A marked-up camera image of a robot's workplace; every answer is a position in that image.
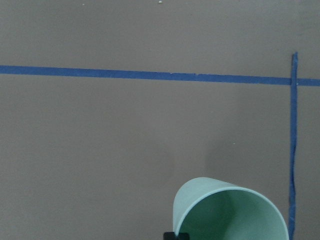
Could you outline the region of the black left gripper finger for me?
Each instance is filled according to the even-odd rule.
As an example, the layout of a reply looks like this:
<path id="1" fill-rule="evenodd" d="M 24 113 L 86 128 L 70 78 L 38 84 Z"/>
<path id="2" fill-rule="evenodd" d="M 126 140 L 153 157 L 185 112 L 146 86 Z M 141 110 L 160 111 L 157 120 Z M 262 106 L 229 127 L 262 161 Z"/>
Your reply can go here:
<path id="1" fill-rule="evenodd" d="M 188 240 L 188 233 L 181 232 L 181 233 L 175 234 L 173 231 L 164 232 L 163 240 Z"/>

